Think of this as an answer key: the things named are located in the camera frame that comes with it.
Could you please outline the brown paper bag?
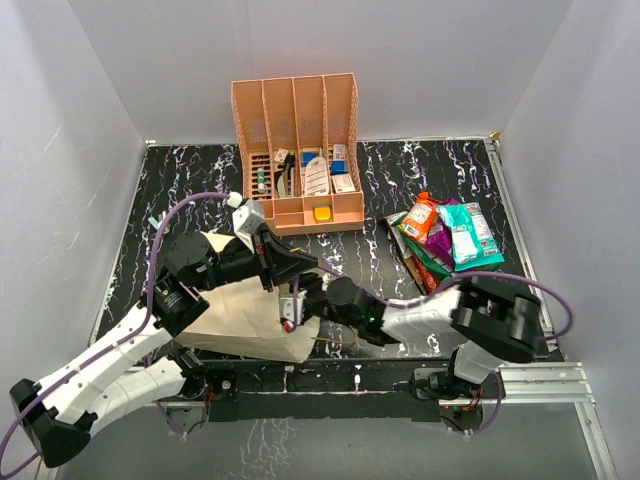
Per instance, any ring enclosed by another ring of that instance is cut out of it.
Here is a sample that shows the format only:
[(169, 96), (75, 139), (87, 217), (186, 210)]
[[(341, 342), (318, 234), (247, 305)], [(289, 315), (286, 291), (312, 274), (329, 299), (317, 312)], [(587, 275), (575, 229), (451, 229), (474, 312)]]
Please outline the brown paper bag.
[(209, 307), (176, 337), (186, 347), (301, 363), (310, 358), (317, 341), (328, 337), (321, 332), (317, 317), (286, 332), (280, 312), (280, 307), (290, 301), (285, 288), (268, 292), (257, 276), (203, 291), (201, 296)]

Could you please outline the brown kettle chips bag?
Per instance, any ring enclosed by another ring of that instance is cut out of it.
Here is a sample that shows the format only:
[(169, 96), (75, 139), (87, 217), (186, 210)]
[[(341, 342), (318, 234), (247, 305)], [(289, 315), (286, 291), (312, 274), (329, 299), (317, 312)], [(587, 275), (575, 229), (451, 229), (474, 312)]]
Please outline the brown kettle chips bag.
[(411, 275), (414, 282), (416, 283), (418, 290), (421, 293), (425, 293), (426, 286), (424, 284), (420, 271), (416, 265), (416, 261), (413, 258), (413, 252), (409, 248), (406, 241), (403, 239), (398, 228), (394, 225), (394, 223), (398, 221), (400, 217), (401, 217), (401, 212), (385, 216), (383, 220), (386, 223), (387, 229), (391, 235), (391, 240), (398, 251), (401, 261), (403, 262), (409, 274)]

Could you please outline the red doritos bag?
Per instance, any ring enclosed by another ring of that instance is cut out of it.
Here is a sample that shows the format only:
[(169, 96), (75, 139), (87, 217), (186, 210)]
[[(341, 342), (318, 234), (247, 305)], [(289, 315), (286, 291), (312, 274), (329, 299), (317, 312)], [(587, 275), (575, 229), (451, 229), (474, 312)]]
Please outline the red doritos bag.
[(412, 260), (425, 286), (426, 292), (431, 294), (436, 291), (442, 283), (441, 279), (429, 270), (415, 254), (412, 255)]

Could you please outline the green chips bag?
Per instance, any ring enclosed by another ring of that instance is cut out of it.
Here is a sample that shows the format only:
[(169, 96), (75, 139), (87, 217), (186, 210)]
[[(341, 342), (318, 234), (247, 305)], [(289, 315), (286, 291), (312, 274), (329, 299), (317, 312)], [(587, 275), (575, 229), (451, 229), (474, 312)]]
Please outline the green chips bag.
[[(399, 230), (399, 225), (401, 220), (406, 216), (406, 211), (401, 212), (401, 217), (398, 221), (394, 223), (394, 225)], [(411, 240), (408, 236), (400, 231), (403, 239), (408, 244), (409, 248), (423, 263), (424, 265), (431, 270), (436, 276), (438, 276), (441, 280), (449, 278), (452, 274), (452, 269), (448, 267), (442, 260), (440, 260), (437, 256), (427, 251), (420, 244)]]

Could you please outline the orange fruit candy bag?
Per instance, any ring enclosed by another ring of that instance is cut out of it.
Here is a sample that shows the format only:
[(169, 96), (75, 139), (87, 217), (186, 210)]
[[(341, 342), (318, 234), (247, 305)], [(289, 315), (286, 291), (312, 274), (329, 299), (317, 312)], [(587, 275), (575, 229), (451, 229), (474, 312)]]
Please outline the orange fruit candy bag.
[(421, 192), (413, 207), (401, 221), (399, 230), (411, 240), (425, 244), (438, 215), (438, 202), (428, 192)]

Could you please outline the purple grape candy bag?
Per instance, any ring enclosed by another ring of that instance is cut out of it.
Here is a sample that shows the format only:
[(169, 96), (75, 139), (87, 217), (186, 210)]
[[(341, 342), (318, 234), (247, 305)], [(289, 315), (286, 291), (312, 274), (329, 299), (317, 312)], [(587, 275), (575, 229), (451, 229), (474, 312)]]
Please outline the purple grape candy bag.
[(423, 247), (430, 253), (437, 256), (451, 269), (455, 268), (455, 260), (453, 258), (453, 242), (451, 230), (442, 220), (439, 213), (431, 225), (426, 237), (422, 240)]

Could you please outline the teal white snack bag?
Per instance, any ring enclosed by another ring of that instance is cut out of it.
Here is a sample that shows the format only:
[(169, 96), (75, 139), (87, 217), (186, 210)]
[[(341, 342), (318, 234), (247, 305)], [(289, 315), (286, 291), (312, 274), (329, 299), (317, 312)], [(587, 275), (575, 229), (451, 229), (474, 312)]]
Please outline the teal white snack bag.
[(442, 205), (438, 214), (451, 233), (456, 272), (493, 271), (504, 262), (478, 202)]

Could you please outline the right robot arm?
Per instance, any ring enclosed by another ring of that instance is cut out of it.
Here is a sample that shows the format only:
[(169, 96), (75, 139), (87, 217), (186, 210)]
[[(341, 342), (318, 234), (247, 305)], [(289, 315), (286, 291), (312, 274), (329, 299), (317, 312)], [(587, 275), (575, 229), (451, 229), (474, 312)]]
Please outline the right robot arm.
[(409, 388), (422, 399), (476, 399), (501, 365), (534, 360), (540, 310), (535, 295), (490, 277), (467, 277), (428, 297), (402, 301), (379, 299), (348, 277), (306, 273), (281, 300), (280, 322), (291, 333), (317, 317), (377, 346), (456, 332), (465, 340), (453, 349), (446, 369), (414, 376)]

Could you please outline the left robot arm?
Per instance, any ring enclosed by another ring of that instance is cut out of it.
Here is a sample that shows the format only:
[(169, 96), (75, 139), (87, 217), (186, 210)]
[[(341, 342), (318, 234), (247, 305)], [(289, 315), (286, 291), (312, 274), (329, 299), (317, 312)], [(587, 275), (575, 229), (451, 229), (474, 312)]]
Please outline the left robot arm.
[(187, 232), (165, 253), (140, 302), (73, 361), (10, 391), (20, 424), (49, 468), (77, 456), (105, 426), (166, 397), (207, 390), (196, 350), (300, 362), (301, 296), (285, 288), (316, 268), (266, 226), (247, 241)]

